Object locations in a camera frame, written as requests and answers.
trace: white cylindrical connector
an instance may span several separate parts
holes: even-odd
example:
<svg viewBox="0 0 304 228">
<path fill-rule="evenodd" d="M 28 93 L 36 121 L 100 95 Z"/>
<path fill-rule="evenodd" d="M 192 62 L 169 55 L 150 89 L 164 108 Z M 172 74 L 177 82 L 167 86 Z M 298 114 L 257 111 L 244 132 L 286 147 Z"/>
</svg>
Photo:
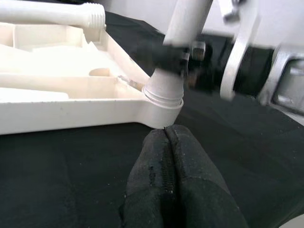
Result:
<svg viewBox="0 0 304 228">
<path fill-rule="evenodd" d="M 189 45 L 202 32 L 212 0 L 178 0 L 164 44 Z M 156 69 L 143 92 L 153 102 L 176 107 L 184 95 L 183 78 Z"/>
<path fill-rule="evenodd" d="M 82 5 L 0 0 L 0 21 L 8 23 L 51 23 L 103 28 L 105 11 L 100 4 Z"/>
</svg>

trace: black cloth surface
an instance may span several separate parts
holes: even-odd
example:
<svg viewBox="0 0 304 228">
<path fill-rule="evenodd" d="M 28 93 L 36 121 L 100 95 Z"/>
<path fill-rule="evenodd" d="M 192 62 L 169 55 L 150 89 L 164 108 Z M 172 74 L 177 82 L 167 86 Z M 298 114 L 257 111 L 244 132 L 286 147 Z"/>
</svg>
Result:
<svg viewBox="0 0 304 228">
<path fill-rule="evenodd" d="M 127 52 L 144 39 L 163 40 L 143 21 L 107 13 L 106 23 Z M 217 47 L 215 56 L 230 40 L 201 39 Z M 215 163 L 249 227 L 276 228 L 304 213 L 300 124 L 243 96 L 226 102 L 185 91 L 184 103 L 176 123 Z M 1 136 L 0 227 L 117 227 L 127 177 L 150 130 L 128 123 Z"/>
</svg>

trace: white wall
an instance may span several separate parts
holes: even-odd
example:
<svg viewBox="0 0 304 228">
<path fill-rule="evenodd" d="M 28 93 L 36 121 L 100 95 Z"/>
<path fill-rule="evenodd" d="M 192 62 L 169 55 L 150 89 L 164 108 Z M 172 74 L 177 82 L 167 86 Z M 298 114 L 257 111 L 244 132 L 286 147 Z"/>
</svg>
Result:
<svg viewBox="0 0 304 228">
<path fill-rule="evenodd" d="M 107 11 L 148 22 L 166 33 L 177 0 L 99 0 Z M 254 41 L 277 46 L 282 41 L 304 44 L 304 0 L 260 0 L 261 23 Z M 205 31 L 233 34 L 237 27 L 225 26 L 214 0 Z"/>
</svg>

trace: white plastic tray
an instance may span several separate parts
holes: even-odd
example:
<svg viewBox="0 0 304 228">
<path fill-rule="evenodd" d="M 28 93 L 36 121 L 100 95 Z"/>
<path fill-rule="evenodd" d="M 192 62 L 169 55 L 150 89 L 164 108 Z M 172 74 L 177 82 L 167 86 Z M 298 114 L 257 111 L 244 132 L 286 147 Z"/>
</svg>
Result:
<svg viewBox="0 0 304 228">
<path fill-rule="evenodd" d="M 149 77 L 104 29 L 0 23 L 0 134 L 173 124 L 142 92 Z"/>
</svg>

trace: black fabric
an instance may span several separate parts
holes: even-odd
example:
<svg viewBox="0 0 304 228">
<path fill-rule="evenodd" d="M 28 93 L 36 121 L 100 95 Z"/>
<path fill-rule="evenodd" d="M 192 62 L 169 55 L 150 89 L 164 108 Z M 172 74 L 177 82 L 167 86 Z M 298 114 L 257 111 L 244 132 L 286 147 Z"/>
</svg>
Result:
<svg viewBox="0 0 304 228">
<path fill-rule="evenodd" d="M 127 52 L 143 39 L 163 39 L 142 21 L 106 13 L 106 23 Z M 214 56 L 227 41 L 202 38 L 215 44 Z M 176 123 L 203 146 L 249 227 L 277 228 L 304 213 L 300 124 L 246 97 L 226 102 L 188 90 Z M 116 228 L 150 130 L 129 123 L 0 136 L 0 227 Z"/>
<path fill-rule="evenodd" d="M 184 126 L 145 138 L 126 187 L 122 228 L 248 228 L 223 177 Z"/>
</svg>

